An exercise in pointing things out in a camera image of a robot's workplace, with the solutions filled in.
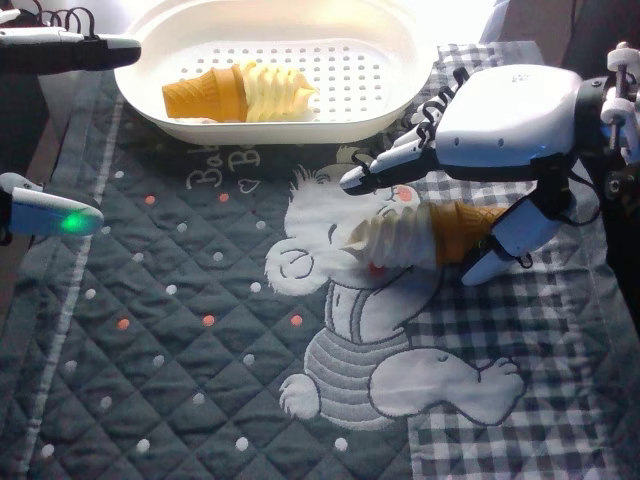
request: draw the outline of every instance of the quilted mat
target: quilted mat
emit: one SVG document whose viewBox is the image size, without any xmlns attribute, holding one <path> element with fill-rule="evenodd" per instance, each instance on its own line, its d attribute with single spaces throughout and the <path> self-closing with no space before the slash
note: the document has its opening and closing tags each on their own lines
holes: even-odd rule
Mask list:
<svg viewBox="0 0 640 480">
<path fill-rule="evenodd" d="M 529 43 L 442 47 L 407 117 L 455 68 L 540 62 Z M 601 222 L 474 288 L 455 268 L 357 268 L 339 246 L 364 218 L 532 184 L 433 173 L 348 197 L 352 154 L 400 120 L 355 145 L 195 147 L 111 74 L 84 77 L 74 112 L 52 183 L 92 193 L 105 226 L 24 261 L 2 478 L 640 478 L 640 346 Z"/>
</svg>

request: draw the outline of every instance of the gingham fabric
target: gingham fabric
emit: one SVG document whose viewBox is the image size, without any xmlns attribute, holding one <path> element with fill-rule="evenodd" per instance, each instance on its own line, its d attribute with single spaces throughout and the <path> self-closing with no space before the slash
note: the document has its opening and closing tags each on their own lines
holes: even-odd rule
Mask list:
<svg viewBox="0 0 640 480">
<path fill-rule="evenodd" d="M 460 66 L 518 62 L 540 54 L 529 43 L 443 47 L 407 115 Z M 300 163 L 328 178 L 350 168 L 336 165 L 344 152 L 388 148 L 401 120 L 353 146 L 194 148 L 137 115 L 112 76 L 85 80 L 53 184 L 93 193 L 106 225 L 89 240 L 39 240 L 25 259 L 0 337 L 1 478 L 637 478 L 640 349 L 600 222 L 562 229 L 531 270 L 485 286 L 463 288 L 445 270 L 404 326 L 408 341 L 323 343 L 336 283 L 293 297 L 265 280 L 268 252 L 287 239 L 290 182 Z M 434 173 L 413 187 L 422 200 L 508 205 L 532 185 Z M 593 196 L 574 187 L 577 214 L 589 215 Z M 523 396 L 496 426 L 444 404 L 368 431 L 347 408 L 366 403 L 364 388 L 333 405 L 346 428 L 280 405 L 314 348 L 326 349 L 317 368 L 337 365 L 324 373 L 340 400 L 343 380 L 367 373 L 379 350 L 430 346 L 478 369 L 512 359 Z"/>
</svg>

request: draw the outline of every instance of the glowing green led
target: glowing green led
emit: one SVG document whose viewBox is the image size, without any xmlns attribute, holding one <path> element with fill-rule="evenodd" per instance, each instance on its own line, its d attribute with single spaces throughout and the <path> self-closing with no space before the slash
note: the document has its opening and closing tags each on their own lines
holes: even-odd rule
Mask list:
<svg viewBox="0 0 640 480">
<path fill-rule="evenodd" d="M 69 233 L 78 233 L 86 230 L 88 225 L 87 217 L 80 212 L 70 214 L 60 223 L 62 230 Z"/>
</svg>

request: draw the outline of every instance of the white basket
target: white basket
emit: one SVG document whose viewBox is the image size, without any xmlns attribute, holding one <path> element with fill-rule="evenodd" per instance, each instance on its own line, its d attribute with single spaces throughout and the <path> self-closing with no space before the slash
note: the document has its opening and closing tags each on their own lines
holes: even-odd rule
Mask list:
<svg viewBox="0 0 640 480">
<path fill-rule="evenodd" d="M 142 58 L 116 70 L 116 81 L 140 114 L 189 143 L 354 142 L 389 126 L 431 73 L 437 48 L 419 3 L 167 0 L 130 27 Z M 167 117 L 163 85 L 251 59 L 302 70 L 319 90 L 309 112 L 268 123 Z"/>
</svg>

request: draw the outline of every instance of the embroidered heart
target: embroidered heart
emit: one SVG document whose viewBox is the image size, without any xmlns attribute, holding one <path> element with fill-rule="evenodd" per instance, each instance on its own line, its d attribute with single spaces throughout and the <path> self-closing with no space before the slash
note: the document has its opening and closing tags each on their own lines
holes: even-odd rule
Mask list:
<svg viewBox="0 0 640 480">
<path fill-rule="evenodd" d="M 238 186 L 240 187 L 240 192 L 242 193 L 251 193 L 260 185 L 260 180 L 249 180 L 247 178 L 243 178 L 242 180 L 238 180 Z"/>
</svg>

